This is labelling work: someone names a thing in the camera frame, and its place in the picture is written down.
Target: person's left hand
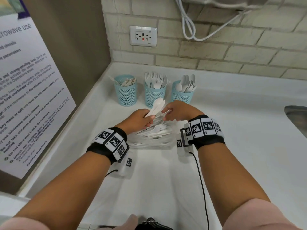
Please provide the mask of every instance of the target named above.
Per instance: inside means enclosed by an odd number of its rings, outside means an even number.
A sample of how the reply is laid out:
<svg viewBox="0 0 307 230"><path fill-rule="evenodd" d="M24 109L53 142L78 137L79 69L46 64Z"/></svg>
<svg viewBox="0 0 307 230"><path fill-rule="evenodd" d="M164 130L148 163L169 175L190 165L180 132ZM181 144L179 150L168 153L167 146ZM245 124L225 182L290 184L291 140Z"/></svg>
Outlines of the person's left hand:
<svg viewBox="0 0 307 230"><path fill-rule="evenodd" d="M128 118L126 118L121 123L117 124L115 127L119 127L127 135L133 132L140 131L142 129L146 129L146 127L150 127L150 125L153 123L155 115L148 116L146 118L145 115L147 115L149 112L148 109L139 109L133 112Z"/></svg>

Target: hand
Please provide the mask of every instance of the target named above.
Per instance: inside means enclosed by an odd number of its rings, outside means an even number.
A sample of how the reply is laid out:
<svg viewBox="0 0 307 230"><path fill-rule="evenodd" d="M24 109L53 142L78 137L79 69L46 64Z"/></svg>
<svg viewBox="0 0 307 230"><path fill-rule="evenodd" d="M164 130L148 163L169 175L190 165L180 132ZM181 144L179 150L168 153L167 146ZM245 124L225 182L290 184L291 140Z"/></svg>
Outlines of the hand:
<svg viewBox="0 0 307 230"><path fill-rule="evenodd" d="M162 113L171 110L166 116L163 118L164 121L182 121L182 120L190 120L199 115L203 115L204 113L201 112L199 109L186 104L185 102L175 100L166 105L166 107L162 110Z"/></svg>
<svg viewBox="0 0 307 230"><path fill-rule="evenodd" d="M142 129L146 129L146 127L150 127L150 125L153 123L155 115L148 116L146 118L145 115L147 115L149 112L148 109L139 109L133 112L128 118L126 118L121 123L117 124L115 127L119 127L127 135L133 132L140 131Z"/></svg>

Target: electrical outlet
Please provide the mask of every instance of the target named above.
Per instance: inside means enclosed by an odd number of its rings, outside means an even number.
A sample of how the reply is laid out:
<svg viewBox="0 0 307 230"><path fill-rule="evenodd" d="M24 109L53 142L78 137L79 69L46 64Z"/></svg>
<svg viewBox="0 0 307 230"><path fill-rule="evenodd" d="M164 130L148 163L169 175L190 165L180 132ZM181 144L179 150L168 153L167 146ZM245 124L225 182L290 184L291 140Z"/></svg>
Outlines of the electrical outlet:
<svg viewBox="0 0 307 230"><path fill-rule="evenodd" d="M139 46L157 46L158 28L129 26L130 44Z"/></svg>

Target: forearm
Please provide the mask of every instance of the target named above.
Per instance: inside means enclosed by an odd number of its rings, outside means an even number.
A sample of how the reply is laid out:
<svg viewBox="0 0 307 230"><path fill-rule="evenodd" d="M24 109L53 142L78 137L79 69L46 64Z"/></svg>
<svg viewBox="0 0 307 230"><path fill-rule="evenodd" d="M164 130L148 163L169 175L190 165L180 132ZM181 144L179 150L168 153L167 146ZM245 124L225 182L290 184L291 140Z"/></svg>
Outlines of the forearm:
<svg viewBox="0 0 307 230"><path fill-rule="evenodd" d="M87 152L54 178L17 214L51 230L76 229L110 167L107 157Z"/></svg>
<svg viewBox="0 0 307 230"><path fill-rule="evenodd" d="M198 157L207 190L222 225L235 209L248 200L259 198L270 201L226 145L202 146Z"/></svg>

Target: cable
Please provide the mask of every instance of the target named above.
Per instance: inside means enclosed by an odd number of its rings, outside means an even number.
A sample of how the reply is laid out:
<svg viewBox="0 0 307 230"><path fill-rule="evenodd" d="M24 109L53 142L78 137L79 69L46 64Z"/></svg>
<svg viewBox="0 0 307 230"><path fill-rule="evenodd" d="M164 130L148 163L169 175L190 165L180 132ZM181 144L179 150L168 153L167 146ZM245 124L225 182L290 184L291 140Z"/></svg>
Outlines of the cable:
<svg viewBox="0 0 307 230"><path fill-rule="evenodd" d="M222 26L220 26L217 30L215 30L214 32L212 32L211 34L209 34L208 36L206 36L205 38L196 38L195 34L196 34L196 28L195 28L195 24L193 23L193 21L190 19L190 17L187 15L187 13L185 12L183 5L182 5L182 1L181 0L175 0L178 7L179 7L179 11L181 13L181 18L182 18L182 32L183 35L186 39L190 40L190 39L194 39L195 41L201 42L201 41L205 41L206 39L210 38L211 36L213 36L214 34L216 34L217 32L219 32L221 29L223 29L225 26L227 26L228 24L230 24L232 21L234 21L235 19L237 19L241 14L248 14L250 13L250 11L239 11L239 14L236 15L235 17L233 17L232 19L230 19L227 23L223 24ZM187 36L186 32L185 32L185 23L189 29L189 32L191 34L190 37Z"/></svg>
<svg viewBox="0 0 307 230"><path fill-rule="evenodd" d="M108 176L110 173L113 173L113 172L117 172L118 170L112 170L111 172L107 173L106 176Z"/></svg>
<svg viewBox="0 0 307 230"><path fill-rule="evenodd" d="M197 165L197 170L198 170L199 178L200 178L200 180L201 180L201 187L202 187L202 189L203 189L204 202L205 202L205 210L206 210L207 223L208 223L208 230L209 230L209 218L208 218L208 212L207 212L205 190L204 190L203 182L202 182L202 179L201 179L201 172L199 171L199 167L198 167L198 163L197 163L196 156L195 156L192 152L189 152L189 154L192 154L192 155L194 156L194 158L195 158L195 161L196 161L196 165Z"/></svg>

